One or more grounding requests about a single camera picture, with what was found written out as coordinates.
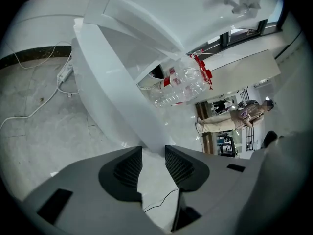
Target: beige pants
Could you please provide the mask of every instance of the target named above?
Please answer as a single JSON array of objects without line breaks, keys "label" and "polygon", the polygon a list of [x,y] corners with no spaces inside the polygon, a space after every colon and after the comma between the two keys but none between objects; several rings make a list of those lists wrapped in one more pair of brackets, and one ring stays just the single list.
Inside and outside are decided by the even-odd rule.
[{"label": "beige pants", "polygon": [[230,112],[212,116],[199,122],[203,128],[201,132],[220,132],[236,129],[235,123],[230,118]]}]

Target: black vent grille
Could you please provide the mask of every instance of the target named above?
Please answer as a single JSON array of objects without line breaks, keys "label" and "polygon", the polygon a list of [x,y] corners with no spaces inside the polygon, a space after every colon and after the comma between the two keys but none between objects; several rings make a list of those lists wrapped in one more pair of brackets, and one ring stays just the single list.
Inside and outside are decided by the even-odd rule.
[{"label": "black vent grille", "polygon": [[165,153],[165,160],[166,168],[177,186],[180,182],[191,177],[195,171],[192,163],[182,159],[171,151]]},{"label": "black vent grille", "polygon": [[114,176],[123,185],[137,189],[138,177],[141,169],[142,155],[141,153],[136,152],[116,165]]}]

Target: woman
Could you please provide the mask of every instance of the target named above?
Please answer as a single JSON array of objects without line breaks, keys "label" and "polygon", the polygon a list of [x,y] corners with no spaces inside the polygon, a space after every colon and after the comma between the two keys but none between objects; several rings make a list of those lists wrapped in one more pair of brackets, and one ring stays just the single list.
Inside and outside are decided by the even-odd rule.
[{"label": "woman", "polygon": [[263,113],[274,108],[272,100],[265,100],[262,105],[250,104],[241,110],[234,110],[212,116],[205,120],[197,118],[196,128],[200,133],[220,132],[242,129],[245,126],[252,128],[263,121]]}]

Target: concrete floor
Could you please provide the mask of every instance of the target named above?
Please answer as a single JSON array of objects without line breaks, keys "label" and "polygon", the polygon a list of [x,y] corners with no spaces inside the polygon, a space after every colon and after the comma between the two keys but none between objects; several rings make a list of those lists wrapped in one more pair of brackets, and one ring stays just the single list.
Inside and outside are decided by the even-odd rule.
[{"label": "concrete floor", "polygon": [[[46,101],[56,88],[56,76],[67,58],[51,58],[45,64],[24,70],[13,65],[0,70],[0,123],[7,117],[26,116]],[[23,63],[29,67],[41,60]],[[62,85],[65,91],[77,91],[74,75]],[[194,105],[160,110],[177,145],[202,151],[194,127]],[[0,132],[0,166],[9,191],[23,200],[34,188],[75,161],[122,149],[109,140],[88,115],[79,95],[71,98],[57,92],[33,117],[10,120]],[[143,150],[143,169],[138,191],[143,209],[161,203],[176,189],[165,167],[165,159]],[[148,211],[158,226],[170,230],[175,216],[178,191],[169,195],[163,205]]]}]

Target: power strip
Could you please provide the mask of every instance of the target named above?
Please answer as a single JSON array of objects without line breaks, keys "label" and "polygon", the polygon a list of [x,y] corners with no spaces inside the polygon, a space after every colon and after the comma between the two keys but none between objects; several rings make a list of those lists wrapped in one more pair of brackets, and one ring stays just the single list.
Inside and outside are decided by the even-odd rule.
[{"label": "power strip", "polygon": [[73,72],[73,63],[72,60],[69,60],[67,64],[64,67],[62,67],[59,74],[57,75],[58,81],[65,83],[65,81],[72,74],[72,72]]}]

